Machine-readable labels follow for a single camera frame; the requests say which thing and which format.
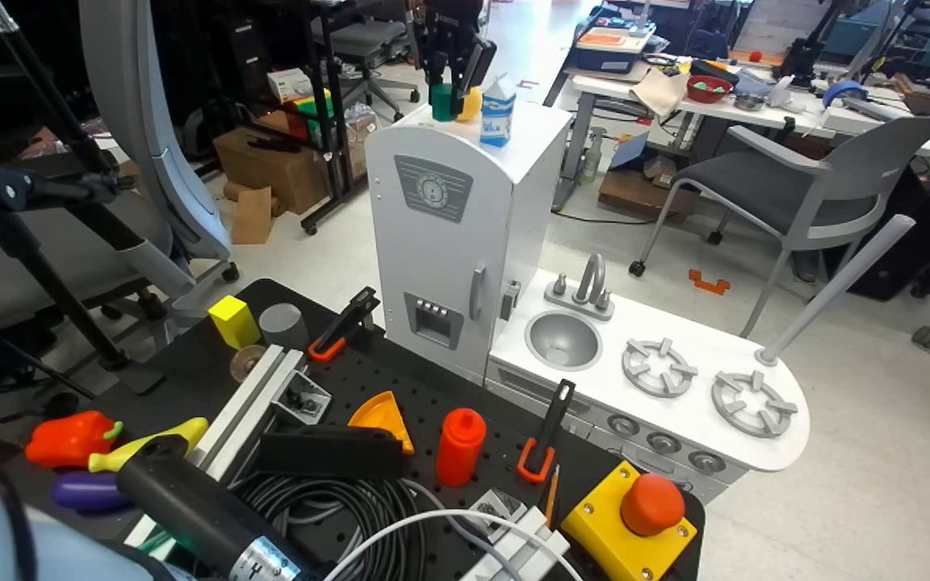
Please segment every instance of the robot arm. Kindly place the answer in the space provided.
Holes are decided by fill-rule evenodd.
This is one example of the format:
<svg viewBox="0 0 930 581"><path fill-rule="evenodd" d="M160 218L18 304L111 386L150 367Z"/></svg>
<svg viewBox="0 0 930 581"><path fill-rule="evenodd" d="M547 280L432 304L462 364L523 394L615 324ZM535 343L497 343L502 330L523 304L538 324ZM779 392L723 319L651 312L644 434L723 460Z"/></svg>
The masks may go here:
<svg viewBox="0 0 930 581"><path fill-rule="evenodd" d="M428 95L453 70L453 113L479 89L495 61L497 46L479 36L484 0L421 0L412 7L412 36Z"/></svg>

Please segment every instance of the stove burner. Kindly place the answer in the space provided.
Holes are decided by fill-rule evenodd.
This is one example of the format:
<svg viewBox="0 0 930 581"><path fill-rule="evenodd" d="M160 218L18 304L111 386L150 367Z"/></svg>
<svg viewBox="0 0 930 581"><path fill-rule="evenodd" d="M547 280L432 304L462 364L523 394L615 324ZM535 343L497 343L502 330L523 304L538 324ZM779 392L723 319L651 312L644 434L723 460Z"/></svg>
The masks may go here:
<svg viewBox="0 0 930 581"><path fill-rule="evenodd" d="M626 352L620 358L623 374L634 387L651 394L651 396L680 396L690 387L690 377L696 374L696 367L688 364L688 358L679 355L679 349L671 349L667 339L662 343L626 343Z"/></svg>
<svg viewBox="0 0 930 581"><path fill-rule="evenodd" d="M758 410L749 410L749 400L744 394L763 394L765 400ZM793 405L787 405L776 387L763 382L763 371L716 374L714 405L731 426L754 439L779 439L799 415Z"/></svg>

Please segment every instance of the table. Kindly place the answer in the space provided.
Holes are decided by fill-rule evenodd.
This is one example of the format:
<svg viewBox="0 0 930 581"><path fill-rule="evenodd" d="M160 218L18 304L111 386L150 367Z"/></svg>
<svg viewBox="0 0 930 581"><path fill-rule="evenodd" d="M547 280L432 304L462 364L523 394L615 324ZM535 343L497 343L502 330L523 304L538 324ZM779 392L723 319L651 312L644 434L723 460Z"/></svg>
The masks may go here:
<svg viewBox="0 0 930 581"><path fill-rule="evenodd" d="M591 132L595 109L605 104L636 104L630 95L634 84L574 75L571 89L581 98L579 98L579 113L574 113L571 139L564 148L563 182L557 182L553 211L564 206L564 201L571 198L581 177L581 153ZM738 109L732 107L732 98L721 104L680 99L675 109L680 113L679 132L667 143L651 139L651 147L666 153L684 153L700 120L723 120L723 124L738 124L738 125L754 125L754 131L790 131L790 132L817 136L817 139L860 136L878 125L876 120L851 113L844 104L832 104L829 109L824 109L824 104L808 90L790 90L787 109L772 109L772 107Z"/></svg>
<svg viewBox="0 0 930 581"><path fill-rule="evenodd" d="M321 334L334 324L334 312L321 304L274 286L274 280L254 280L239 295L254 312L261 312L270 304L296 304L306 324L306 334ZM216 417L232 394L235 382L228 377L228 349L214 334L214 327L203 319L192 334L184 334L179 343L171 343L166 352L159 352L150 364L169 374L169 386L146 396L133 396L127 392L111 392L96 408L111 417L127 420L133 434L153 434L166 429L184 417L203 415ZM436 429L440 417L453 408L475 408L486 417L492 436L486 436L486 460L479 471L479 485L462 490L440 490L441 503L468 503L481 490L497 487L507 490L527 503L535 503L538 490L527 487L513 475L513 460L535 429L535 417L527 417L523 410L510 408L507 400L418 358L412 352L382 339L382 336L358 336L345 355L340 355L325 367L311 367L311 377L334 392L334 408L325 415L325 426L345 426L349 415L367 400L376 392L394 392L397 405L406 417L410 436L418 442L418 460L410 462L410 471L423 485L432 481L432 448L436 448ZM571 511L620 460L595 448L591 442L574 439L571 434L557 436L557 460L563 460L563 485L557 485L557 520L564 511ZM700 540L703 540L703 506L684 493L688 520L700 531L688 552L675 562L671 574L696 577L696 559L700 559ZM72 525L96 536L96 540L120 540L117 525L139 520L136 511L111 516L113 534L96 534L101 522L76 520L62 515ZM453 573L468 573L479 556L466 548L457 536L440 534L440 546L432 546L440 574L432 577L453 577ZM579 548L568 552L571 565L583 577L597 577L597 565L589 562Z"/></svg>

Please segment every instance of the yellow tool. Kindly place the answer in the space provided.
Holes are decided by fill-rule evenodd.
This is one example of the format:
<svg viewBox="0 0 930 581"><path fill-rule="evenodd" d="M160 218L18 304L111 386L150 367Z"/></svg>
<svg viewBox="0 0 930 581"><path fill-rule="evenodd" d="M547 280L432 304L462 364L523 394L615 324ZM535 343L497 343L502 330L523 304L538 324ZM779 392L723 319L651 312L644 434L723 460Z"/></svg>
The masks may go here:
<svg viewBox="0 0 930 581"><path fill-rule="evenodd" d="M367 396L351 417L345 426L376 426L376 429L387 429L405 455L412 455L412 442L410 442L410 434L406 434L406 422L405 422L405 415L397 408L397 396L394 392L382 392L376 396Z"/></svg>
<svg viewBox="0 0 930 581"><path fill-rule="evenodd" d="M620 506L639 477L630 462L620 462L563 522L563 534L591 552L615 581L662 577L696 536L684 516L675 525L636 536Z"/></svg>
<svg viewBox="0 0 930 581"><path fill-rule="evenodd" d="M133 439L113 453L102 453L102 455L86 455L86 471L120 471L142 446L150 446L153 439L159 436L181 436L187 442L187 448L193 448L208 434L208 417L192 417L166 434L153 434L153 436L142 436L142 439Z"/></svg>
<svg viewBox="0 0 930 581"><path fill-rule="evenodd" d="M247 304L243 304L232 295L216 302L208 312L214 319L214 330L228 349L246 349L261 339L259 324L247 312Z"/></svg>

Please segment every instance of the black table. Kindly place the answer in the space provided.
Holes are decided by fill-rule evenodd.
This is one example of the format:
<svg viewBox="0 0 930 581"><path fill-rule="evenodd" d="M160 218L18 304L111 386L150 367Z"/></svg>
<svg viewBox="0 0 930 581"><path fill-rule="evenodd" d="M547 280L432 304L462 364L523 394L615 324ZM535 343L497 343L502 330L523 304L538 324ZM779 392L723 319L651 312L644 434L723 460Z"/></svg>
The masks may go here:
<svg viewBox="0 0 930 581"><path fill-rule="evenodd" d="M239 298L252 308L252 312L261 312L270 304L296 304L306 334L321 334L334 319L329 311L274 280L254 280ZM181 336L153 358L153 364L169 374L169 386L160 386L146 396L111 392L96 408L122 420L128 434L156 434L197 415L216 417L235 392L235 382L228 377L228 358L232 352L214 334L209 319L203 319L187 336ZM432 490L440 490L432 477L440 422L453 408L475 408L486 420L486 446L479 477L468 487L440 490L440 501L449 506L468 506L479 493L497 487L503 493L520 497L523 503L538 503L538 487L528 487L513 475L520 442L532 436L538 422L532 415L510 408L507 400L418 358L412 352L382 336L356 336L345 355L340 355L325 367L314 364L311 377L325 392L334 392L334 405L324 426L345 426L345 420L363 400L367 400L377 392L394 392L406 429L418 442L418 455L410 460L410 477L423 481ZM574 439L571 434L563 434L557 462L563 462L563 481L557 481L557 520L563 520L620 460L595 448L583 439ZM667 577L696 577L703 506L690 493L684 493L684 501L688 501L688 520L700 534L693 536L693 543L679 559ZM133 511L108 520L82 520L82 516L66 520L102 540L111 536L111 531L127 534L127 525L133 525L136 516L139 515ZM479 562L479 552L468 552L468 546L449 531L436 536L432 546L436 559L428 562L432 567L432 574L426 573L428 577L453 577ZM597 565L583 559L581 548L571 548L568 559L583 577L601 577Z"/></svg>

